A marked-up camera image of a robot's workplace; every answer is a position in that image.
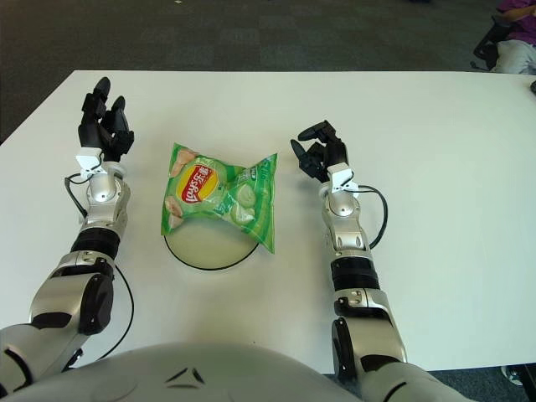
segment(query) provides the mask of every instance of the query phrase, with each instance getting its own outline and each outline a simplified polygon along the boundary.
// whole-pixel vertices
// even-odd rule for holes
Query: chair
[[[486,33],[486,36],[478,43],[472,53],[479,59],[486,62],[486,69],[478,67],[477,63],[471,62],[471,67],[476,70],[489,71],[497,63],[499,57],[497,51],[497,43],[506,39],[510,31],[512,30],[512,23],[508,22],[502,15],[493,15],[493,26]]]

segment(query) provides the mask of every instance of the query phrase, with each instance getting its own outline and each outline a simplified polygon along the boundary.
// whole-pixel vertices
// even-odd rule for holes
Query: green chip bag
[[[184,219],[220,218],[274,253],[277,154],[250,168],[228,165],[174,144],[162,206],[162,235]]]

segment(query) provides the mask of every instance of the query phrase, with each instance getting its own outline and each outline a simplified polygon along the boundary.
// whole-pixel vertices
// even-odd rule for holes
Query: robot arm
[[[295,140],[291,145],[300,169],[322,182],[322,219],[331,239],[333,305],[338,315],[332,324],[335,374],[342,382],[357,380],[366,401],[469,400],[406,363],[404,344],[359,224],[359,186],[353,181],[346,147],[327,121],[298,136],[300,141],[314,138],[320,142],[307,151]]]
[[[30,323],[0,331],[0,397],[65,371],[82,354],[87,338],[110,321],[114,259],[130,197],[119,160],[134,136],[122,97],[106,111],[109,89],[110,81],[103,78],[83,106],[76,159],[80,176],[89,181],[89,208],[78,204],[84,223],[76,241],[37,291]]]

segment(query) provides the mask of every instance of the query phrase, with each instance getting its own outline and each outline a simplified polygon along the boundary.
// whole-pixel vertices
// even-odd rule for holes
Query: silver arm segment
[[[406,352],[385,292],[379,289],[369,241],[359,224],[358,185],[346,163],[327,168],[320,189],[322,218],[332,253],[335,374],[357,380],[368,402],[468,401],[426,371],[406,363]]]
[[[130,197],[124,174],[118,162],[89,172],[88,214],[71,252],[37,291],[30,323],[0,330],[0,396],[64,371],[110,321],[114,258]]]
[[[327,168],[327,176],[320,197],[331,238],[334,307],[340,316],[332,327],[335,371],[342,380],[360,379],[378,364],[405,362],[405,348],[359,224],[353,172],[339,163]]]

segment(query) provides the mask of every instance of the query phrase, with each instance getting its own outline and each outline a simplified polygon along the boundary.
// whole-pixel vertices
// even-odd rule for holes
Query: person
[[[497,8],[513,23],[507,40],[497,44],[495,73],[536,74],[536,0],[504,0]]]

